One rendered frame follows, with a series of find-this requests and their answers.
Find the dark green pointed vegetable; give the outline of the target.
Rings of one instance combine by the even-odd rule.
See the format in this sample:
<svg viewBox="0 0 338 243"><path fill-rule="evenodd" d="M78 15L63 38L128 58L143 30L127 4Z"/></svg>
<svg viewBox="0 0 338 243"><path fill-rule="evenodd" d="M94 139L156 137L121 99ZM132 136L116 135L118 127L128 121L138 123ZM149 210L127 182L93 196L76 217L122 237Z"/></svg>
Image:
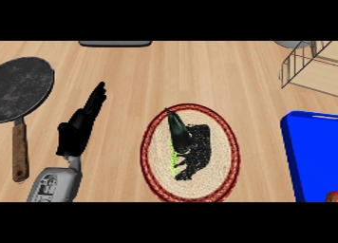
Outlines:
<svg viewBox="0 0 338 243"><path fill-rule="evenodd" d="M169 109L165 109L165 112L168 114L168 126L169 126L169 133L171 133L171 141L174 150L184 154L191 146L191 137L189 135L189 131L186 129L183 120L178 116L178 114L171 111Z"/></svg>

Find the oval woven placemat red rim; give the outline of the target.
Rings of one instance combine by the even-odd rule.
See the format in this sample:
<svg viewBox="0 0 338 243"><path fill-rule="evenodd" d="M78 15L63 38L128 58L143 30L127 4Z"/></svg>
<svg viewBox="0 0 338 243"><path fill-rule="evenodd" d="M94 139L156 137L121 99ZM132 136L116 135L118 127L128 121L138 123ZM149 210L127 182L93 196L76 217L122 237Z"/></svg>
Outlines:
<svg viewBox="0 0 338 243"><path fill-rule="evenodd" d="M168 114L183 121L190 149L174 149ZM233 129L205 106L181 103L155 116L140 145L144 180L163 201L215 202L225 199L237 183L240 155Z"/></svg>

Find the dark grey flat appliance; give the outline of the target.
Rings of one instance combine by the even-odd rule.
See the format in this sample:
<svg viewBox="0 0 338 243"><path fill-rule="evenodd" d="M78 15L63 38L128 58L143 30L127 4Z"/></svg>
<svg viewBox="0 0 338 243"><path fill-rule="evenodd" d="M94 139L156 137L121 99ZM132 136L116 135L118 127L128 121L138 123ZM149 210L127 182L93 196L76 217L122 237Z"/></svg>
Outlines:
<svg viewBox="0 0 338 243"><path fill-rule="evenodd" d="M78 41L84 47L147 47L153 41Z"/></svg>

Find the grey round object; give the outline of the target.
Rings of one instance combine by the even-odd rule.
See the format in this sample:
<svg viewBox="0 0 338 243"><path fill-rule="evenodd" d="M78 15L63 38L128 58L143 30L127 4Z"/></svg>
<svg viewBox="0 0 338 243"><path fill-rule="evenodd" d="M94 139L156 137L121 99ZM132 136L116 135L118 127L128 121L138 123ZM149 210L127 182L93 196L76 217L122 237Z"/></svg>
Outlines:
<svg viewBox="0 0 338 243"><path fill-rule="evenodd" d="M311 46L310 41L276 41L276 44L284 48L305 48Z"/></svg>

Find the blue rectangular tray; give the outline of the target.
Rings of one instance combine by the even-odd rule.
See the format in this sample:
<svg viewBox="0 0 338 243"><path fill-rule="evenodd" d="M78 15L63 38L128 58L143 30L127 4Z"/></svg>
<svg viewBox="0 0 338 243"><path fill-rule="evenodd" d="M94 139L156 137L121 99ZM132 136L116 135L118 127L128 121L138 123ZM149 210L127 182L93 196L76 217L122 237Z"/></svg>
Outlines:
<svg viewBox="0 0 338 243"><path fill-rule="evenodd" d="M280 120L296 202L338 192L338 115L292 111Z"/></svg>

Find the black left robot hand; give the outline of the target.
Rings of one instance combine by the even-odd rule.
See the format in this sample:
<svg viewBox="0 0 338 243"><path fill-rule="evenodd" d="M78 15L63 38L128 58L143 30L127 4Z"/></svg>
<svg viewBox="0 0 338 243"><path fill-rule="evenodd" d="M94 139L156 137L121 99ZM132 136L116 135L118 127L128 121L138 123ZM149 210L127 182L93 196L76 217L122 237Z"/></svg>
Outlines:
<svg viewBox="0 0 338 243"><path fill-rule="evenodd" d="M104 100L104 82L100 82L93 90L84 107L73 112L69 121L59 124L57 156L81 156L90 140L96 118L99 116L99 111Z"/></svg>

